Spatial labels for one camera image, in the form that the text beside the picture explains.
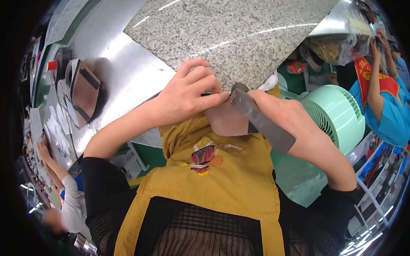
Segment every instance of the granite slab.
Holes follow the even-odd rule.
[[[148,0],[124,29],[177,70],[201,57],[230,91],[257,89],[339,0]]]

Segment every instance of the red cap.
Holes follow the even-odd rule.
[[[46,67],[47,71],[54,70],[54,69],[57,69],[57,61],[50,61],[49,63],[47,63],[47,67]]]

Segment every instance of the black tape roll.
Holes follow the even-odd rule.
[[[57,61],[56,81],[64,79],[66,76],[66,68],[71,60],[71,49],[69,47],[61,47],[57,50],[54,60]]]

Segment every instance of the fan grille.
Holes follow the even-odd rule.
[[[356,118],[359,120],[359,117],[362,115],[360,112],[360,107],[359,104],[357,103],[356,99],[353,97],[353,95],[350,94],[346,89],[343,89],[340,86],[332,85],[329,84],[328,86],[331,86],[333,88],[336,88],[339,92],[343,94],[344,97],[349,101],[350,105],[352,106],[353,110],[355,111]]]
[[[313,119],[315,124],[319,127],[319,129],[326,133],[330,137],[334,145],[339,148],[339,142],[335,138],[335,132],[333,131],[332,125],[328,121],[326,115],[324,115],[324,113],[322,113],[322,111],[320,111],[316,106],[304,104],[303,107]]]

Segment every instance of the black mesh shirt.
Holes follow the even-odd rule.
[[[136,190],[131,190],[124,174],[105,160],[84,158],[81,166],[88,214],[86,224],[99,254],[113,255],[119,229]],[[117,185],[107,191],[113,182]],[[356,191],[340,192],[326,186],[321,196],[305,208],[278,189],[285,255],[339,255],[345,246],[344,235]],[[260,222],[153,197],[134,255],[262,256]]]

